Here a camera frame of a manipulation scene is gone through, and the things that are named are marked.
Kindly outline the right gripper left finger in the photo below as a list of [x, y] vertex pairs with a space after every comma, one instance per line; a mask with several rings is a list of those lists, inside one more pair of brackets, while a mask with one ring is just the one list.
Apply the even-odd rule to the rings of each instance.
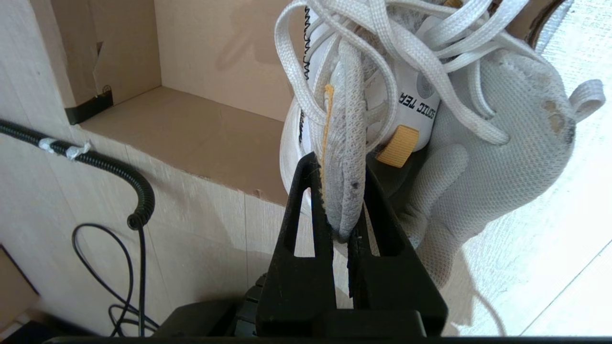
[[[295, 256], [304, 192], [311, 194], [314, 257]], [[314, 153], [297, 164], [273, 259], [256, 311], [258, 331], [311, 331], [320, 315], [336, 308], [334, 245], [323, 210], [319, 164]]]

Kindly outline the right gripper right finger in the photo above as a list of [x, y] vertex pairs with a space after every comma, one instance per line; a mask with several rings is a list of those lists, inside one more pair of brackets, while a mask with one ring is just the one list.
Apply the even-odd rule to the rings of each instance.
[[415, 311], [424, 333], [440, 336], [448, 307], [409, 242], [380, 183], [366, 169], [358, 222], [349, 239], [349, 289], [356, 309]]

